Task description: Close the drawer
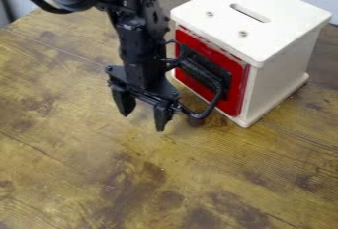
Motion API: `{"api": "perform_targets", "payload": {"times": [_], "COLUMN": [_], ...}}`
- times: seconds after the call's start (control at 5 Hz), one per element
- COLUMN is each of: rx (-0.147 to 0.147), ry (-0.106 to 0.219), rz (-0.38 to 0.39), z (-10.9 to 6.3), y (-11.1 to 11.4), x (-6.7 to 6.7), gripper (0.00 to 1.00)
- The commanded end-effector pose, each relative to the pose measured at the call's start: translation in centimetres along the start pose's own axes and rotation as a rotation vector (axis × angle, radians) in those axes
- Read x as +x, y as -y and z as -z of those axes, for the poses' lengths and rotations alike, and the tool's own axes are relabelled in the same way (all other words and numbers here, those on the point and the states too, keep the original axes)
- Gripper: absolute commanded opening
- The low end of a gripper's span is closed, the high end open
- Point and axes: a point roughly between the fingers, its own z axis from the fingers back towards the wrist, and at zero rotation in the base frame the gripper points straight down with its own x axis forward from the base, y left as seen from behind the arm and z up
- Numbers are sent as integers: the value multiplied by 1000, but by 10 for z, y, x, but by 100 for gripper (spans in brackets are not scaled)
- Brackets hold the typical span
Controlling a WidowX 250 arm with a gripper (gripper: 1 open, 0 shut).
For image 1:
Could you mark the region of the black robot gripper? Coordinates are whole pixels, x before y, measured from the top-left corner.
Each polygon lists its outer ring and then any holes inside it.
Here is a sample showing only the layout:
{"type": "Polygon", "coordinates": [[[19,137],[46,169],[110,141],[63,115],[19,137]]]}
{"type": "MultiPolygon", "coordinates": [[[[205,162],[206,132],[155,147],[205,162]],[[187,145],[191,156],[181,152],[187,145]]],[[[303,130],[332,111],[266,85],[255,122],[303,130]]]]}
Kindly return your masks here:
{"type": "Polygon", "coordinates": [[[119,37],[122,66],[107,66],[108,84],[122,116],[128,116],[136,107],[136,99],[155,105],[157,131],[166,130],[178,103],[178,90],[170,83],[165,58],[167,47],[163,36],[150,33],[146,26],[115,25],[119,37]]]}

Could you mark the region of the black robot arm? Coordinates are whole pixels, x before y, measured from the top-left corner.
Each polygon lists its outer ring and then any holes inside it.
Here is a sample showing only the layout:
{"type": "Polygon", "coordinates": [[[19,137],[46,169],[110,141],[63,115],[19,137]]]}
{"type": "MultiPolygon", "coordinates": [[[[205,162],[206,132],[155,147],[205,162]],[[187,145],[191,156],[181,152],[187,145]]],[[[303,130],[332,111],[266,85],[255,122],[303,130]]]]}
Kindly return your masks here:
{"type": "Polygon", "coordinates": [[[64,15],[90,8],[107,13],[119,39],[120,66],[108,65],[108,87],[122,115],[139,100],[154,106],[157,130],[165,130],[178,107],[178,90],[167,79],[166,33],[170,17],[159,0],[31,0],[50,13],[64,15]]]}

